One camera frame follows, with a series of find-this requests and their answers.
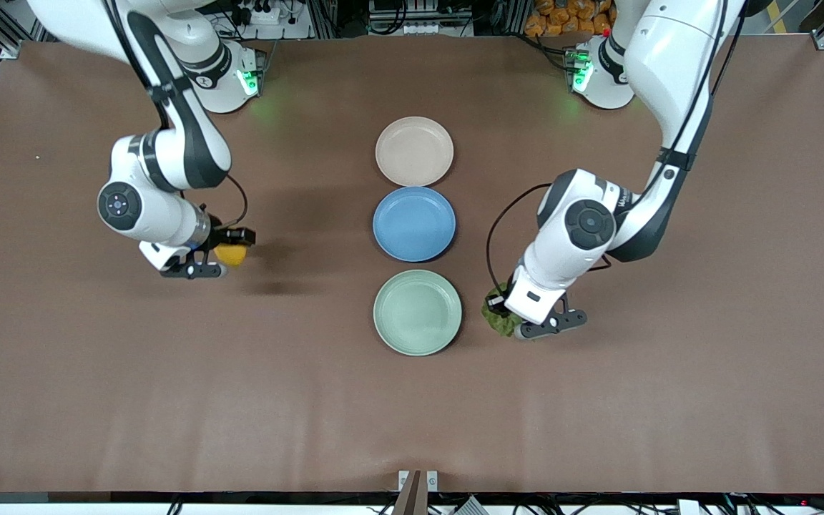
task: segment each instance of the orange bag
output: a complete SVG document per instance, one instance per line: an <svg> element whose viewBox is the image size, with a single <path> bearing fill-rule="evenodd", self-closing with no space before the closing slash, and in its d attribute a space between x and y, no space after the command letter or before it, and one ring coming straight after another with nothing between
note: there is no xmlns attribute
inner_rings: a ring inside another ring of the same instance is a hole
<svg viewBox="0 0 824 515"><path fill-rule="evenodd" d="M586 0L583 9L578 9L579 19L593 19L593 14L596 14L596 2L593 0Z"/></svg>
<svg viewBox="0 0 824 515"><path fill-rule="evenodd" d="M552 9L555 9L555 0L535 0L533 5L542 16L546 16L546 14L552 13Z"/></svg>
<svg viewBox="0 0 824 515"><path fill-rule="evenodd" d="M542 36L542 33L546 31L546 17L539 16L539 14L530 14L530 17L526 19L526 25L524 25L524 34L529 36L529 38L536 38L537 36Z"/></svg>
<svg viewBox="0 0 824 515"><path fill-rule="evenodd" d="M564 25L566 21L569 19L568 9L563 9L563 7L557 7L556 9L552 9L552 13L549 13L549 23L555 25Z"/></svg>
<svg viewBox="0 0 824 515"><path fill-rule="evenodd" d="M609 25L609 17L606 14L593 16L593 34L602 34L608 29L612 30L612 27Z"/></svg>

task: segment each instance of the yellow object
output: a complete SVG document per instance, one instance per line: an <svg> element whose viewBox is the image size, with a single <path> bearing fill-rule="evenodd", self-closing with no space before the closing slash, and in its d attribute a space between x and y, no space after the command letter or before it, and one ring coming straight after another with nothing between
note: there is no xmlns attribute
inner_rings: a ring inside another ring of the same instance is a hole
<svg viewBox="0 0 824 515"><path fill-rule="evenodd" d="M542 16L552 13L552 9L555 9L555 2L553 0L535 0L533 5Z"/></svg>
<svg viewBox="0 0 824 515"><path fill-rule="evenodd" d="M215 248L215 257L229 267L239 267L246 258L246 245L219 244Z"/></svg>
<svg viewBox="0 0 824 515"><path fill-rule="evenodd" d="M564 25L566 21L569 19L568 9L564 9L564 7L556 7L552 9L552 13L549 13L549 23L552 25Z"/></svg>
<svg viewBox="0 0 824 515"><path fill-rule="evenodd" d="M524 27L524 34L530 36L530 38L536 38L536 36L542 36L542 33L546 31L546 17L539 16L539 14L533 14L528 19L526 19L526 26Z"/></svg>

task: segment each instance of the green vegetable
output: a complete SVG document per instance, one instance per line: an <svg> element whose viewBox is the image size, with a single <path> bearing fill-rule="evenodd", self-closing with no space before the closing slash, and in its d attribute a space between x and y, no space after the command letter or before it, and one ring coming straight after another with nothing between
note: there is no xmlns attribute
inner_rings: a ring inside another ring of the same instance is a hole
<svg viewBox="0 0 824 515"><path fill-rule="evenodd" d="M507 283L501 283L501 289L504 290L506 288ZM489 291L488 295L496 295L497 293L498 290L493 289ZM485 303L481 304L481 316L488 322L491 329L497 330L498 335L501 336L513 336L514 329L517 329L517 326L523 323L523 319L516 314L510 313L507 316L500 316L500 314L490 312L488 305Z"/></svg>

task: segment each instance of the brown table surface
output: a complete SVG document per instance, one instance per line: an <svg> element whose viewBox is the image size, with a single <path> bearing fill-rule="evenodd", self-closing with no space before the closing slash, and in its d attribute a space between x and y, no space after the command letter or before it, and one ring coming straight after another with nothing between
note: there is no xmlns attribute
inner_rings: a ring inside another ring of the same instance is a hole
<svg viewBox="0 0 824 515"><path fill-rule="evenodd" d="M386 257L373 144L433 117L457 237ZM589 323L520 342L481 319L484 238L572 167L640 190L660 133L570 95L515 39L288 42L264 97L213 117L260 245L224 280L165 280L98 219L108 152L155 126L127 66L26 44L0 71L0 490L824 491L824 52L745 38L660 251L581 278ZM189 198L236 215L231 185ZM501 275L539 196L496 233ZM426 268L456 342L405 358L373 298Z"/></svg>

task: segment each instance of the black cable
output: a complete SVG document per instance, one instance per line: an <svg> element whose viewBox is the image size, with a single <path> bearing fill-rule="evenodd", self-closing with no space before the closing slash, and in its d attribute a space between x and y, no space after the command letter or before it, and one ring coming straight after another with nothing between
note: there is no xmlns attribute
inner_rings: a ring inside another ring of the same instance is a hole
<svg viewBox="0 0 824 515"><path fill-rule="evenodd" d="M514 505L514 511L511 512L511 515L517 515L517 509L520 509L520 506L523 506L524 508L528 509L529 512L532 513L533 515L539 515L539 513L536 512L536 509L532 509L532 508L530 508L530 506L527 506L526 504L522 504L522 502L523 501L518 502L517 505Z"/></svg>
<svg viewBox="0 0 824 515"><path fill-rule="evenodd" d="M545 182L542 185L533 186L529 190L526 190L526 192L520 193L520 195L518 195L516 199L513 199L513 201L511 201L506 208L501 210L501 214L494 219L494 223L491 224L491 229L488 230L488 235L485 237L485 264L488 266L488 275L491 276L491 284L494 284L494 289L498 291L499 295L501 294L501 286L498 285L498 280L494 277L494 270L491 268L491 235L494 234L494 228L498 226L498 222L501 222L501 218L504 218L504 215L506 215L507 212L517 204L517 202L520 202L524 197L530 195L532 192L535 192L535 190L549 188L549 186L552 186L552 183Z"/></svg>
<svg viewBox="0 0 824 515"><path fill-rule="evenodd" d="M167 508L167 515L180 515L181 511L183 511L183 499L180 498L179 494L174 494L170 498L170 507Z"/></svg>
<svg viewBox="0 0 824 515"><path fill-rule="evenodd" d="M599 499L597 499L597 501L588 502L587 504L581 506L581 508L575 509L575 511L572 513L572 515L581 515L581 512L584 511L585 509L588 509L590 506L593 506L595 504L599 504L601 502L602 501L600 501Z"/></svg>
<svg viewBox="0 0 824 515"><path fill-rule="evenodd" d="M464 35L464 32L466 32L466 30L469 28L469 24L471 23L471 21L472 21L472 14L470 14L469 19L466 20L466 25L464 25L463 29L460 31L460 37L461 38Z"/></svg>
<svg viewBox="0 0 824 515"><path fill-rule="evenodd" d="M740 34L742 33L742 20L744 19L742 15L746 12L746 7L749 6L749 0L745 0L742 3L742 9L740 10L740 20L739 23L736 23L736 32L733 32L733 39L730 40L730 48L727 49L727 56L723 58L723 65L720 65L720 72L717 74L717 79L714 81L714 87L710 89L710 95L712 97L717 92L717 88L720 87L720 81L723 80L723 72L727 71L727 64L730 63L730 58L733 57L733 50L736 50L736 42L740 39Z"/></svg>
<svg viewBox="0 0 824 515"><path fill-rule="evenodd" d="M780 509L776 509L775 505L772 505L772 503L766 501L765 499L759 499L759 498L756 498L756 496L752 496L752 498L755 499L756 501L761 502L762 504L764 504L765 508L768 508L769 511L774 513L774 515L784 515L784 513L781 512Z"/></svg>
<svg viewBox="0 0 824 515"><path fill-rule="evenodd" d="M680 126L680 131L677 132L676 138L673 140L673 144L667 150L667 153L660 157L660 167L657 169L657 173L654 174L654 177L651 178L650 182L647 183L647 186L644 187L644 192L641 192L641 195L638 197L637 201L634 203L641 202L647 193L650 192L651 188L653 188L654 184L657 182L657 179L660 178L660 175L663 174L663 170L667 167L667 161L670 160L670 156L676 151L676 146L680 143L682 139L682 134L686 131L686 126L689 124L691 120L692 114L695 112L695 107L697 106L697 101L699 101L699 97L701 95L701 91L704 90L704 85L707 84L707 76L710 75L710 69L714 65L714 58L717 56L717 50L720 49L720 32L723 30L723 22L727 19L727 4L729 0L723 0L723 9L720 9L720 20L718 21L717 25L717 33L714 35L714 44L710 49L710 56L707 58L707 64L704 67L704 73L701 74L701 80L699 81L699 86L697 86L695 95L692 97L692 104L689 106L689 111L686 113L685 120L682 121Z"/></svg>
<svg viewBox="0 0 824 515"><path fill-rule="evenodd" d="M335 35L336 38L340 38L341 33L339 27L333 23L333 19L330 17L330 13L326 9L326 3L323 2L323 0L320 1L320 6L318 6L318 9L320 9L320 12L323 13L323 19L326 20L326 23L330 24L330 29L333 30L333 35Z"/></svg>
<svg viewBox="0 0 824 515"><path fill-rule="evenodd" d="M250 207L250 203L247 201L246 192L243 190L243 186L241 186L240 183L235 178L233 178L230 173L225 176L225 179L235 183L235 186L237 186L237 188L241 192L241 198L243 199L243 209L241 211L240 216L238 216L238 218L233 219L231 222L227 222L227 224L222 225L222 227L230 227L232 225L237 225L240 224L240 222L242 222L243 218L246 216L247 210Z"/></svg>
<svg viewBox="0 0 824 515"><path fill-rule="evenodd" d="M530 38L527 38L527 36L524 36L523 34L520 34L518 32L511 32L510 35L511 36L516 36L517 39L520 39L522 42L527 43L527 45L532 46L534 49L537 49L540 52L555 54L555 55L565 55L566 54L565 50L553 49L552 46L543 45L542 42L540 42L540 40L539 40L539 36L536 36L536 41L534 41Z"/></svg>
<svg viewBox="0 0 824 515"><path fill-rule="evenodd" d="M225 15L226 19L228 19L228 22L231 24L231 26L235 27L235 34L237 35L237 40L238 41L243 41L243 35L240 33L240 29L238 29L237 26L235 25L235 20L231 19L231 16L228 14L228 12L225 11L225 7L223 7L222 4L219 4L218 0L215 0L215 4L216 4L216 6L218 6L218 9L220 11L222 11L222 14Z"/></svg>
<svg viewBox="0 0 824 515"><path fill-rule="evenodd" d="M539 43L539 36L536 36L536 42ZM546 61L548 61L549 64L551 64L552 66L560 69L560 71L570 72L570 68L568 68L567 66L565 66L563 64L559 64L558 62L555 61L555 59L552 59L551 52L549 52L549 48L547 48L546 45L543 45L543 44L539 43L539 46L540 46L540 49L539 49L540 52L542 52L542 55L546 57Z"/></svg>
<svg viewBox="0 0 824 515"><path fill-rule="evenodd" d="M392 506L394 504L396 504L396 499L392 499L392 501L387 502L386 506L384 506L382 509L380 509L379 512L377 512L377 515L384 515L386 513L387 509L390 509L390 506Z"/></svg>
<svg viewBox="0 0 824 515"><path fill-rule="evenodd" d="M380 36L389 36L393 32L396 32L396 30L399 30L400 27L403 26L403 23L406 23L406 14L408 14L408 8L409 8L408 2L406 2L406 0L399 0L399 1L402 2L402 4L401 4L401 6L396 7L396 17L393 19L393 23L391 23L390 26L386 27L386 30L383 30L383 31L376 30L372 26L370 26L370 24L369 24L368 27L367 27L368 31L373 32L373 33L375 33L377 35L380 35ZM402 19L399 19L400 9L402 10Z"/></svg>
<svg viewBox="0 0 824 515"><path fill-rule="evenodd" d="M593 267L593 268L591 268L591 270L587 270L588 273L595 273L595 271L598 271L598 270L606 270L606 268L609 268L609 267L612 266L612 261L609 261L609 258L606 257L605 254L603 254L601 256L601 258L602 258L602 262L604 262L605 264L599 265L599 267ZM657 513L662 513L663 512L661 509L658 509L656 506L651 506L650 508L654 509L654 511L656 511Z"/></svg>
<svg viewBox="0 0 824 515"><path fill-rule="evenodd" d="M101 3L104 4L104 9L107 11L107 17L110 19L110 24L114 27L114 32L117 33L117 39L120 41L120 46L123 46L123 52L125 53L125 56L127 56L129 65L132 66L133 71L135 71L135 75L137 75L144 88L151 89L151 81L148 79L148 76L144 74L142 65L138 62L138 58L135 56L132 50L132 45L129 43L129 39L127 38L127 33L125 33L125 28L120 17L120 11L117 7L117 0L110 0L110 3L107 2L108 0L101 0ZM157 110L157 117L161 121L161 130L169 128L170 121L167 120L167 112L164 111L164 107L159 102L154 102L154 108Z"/></svg>

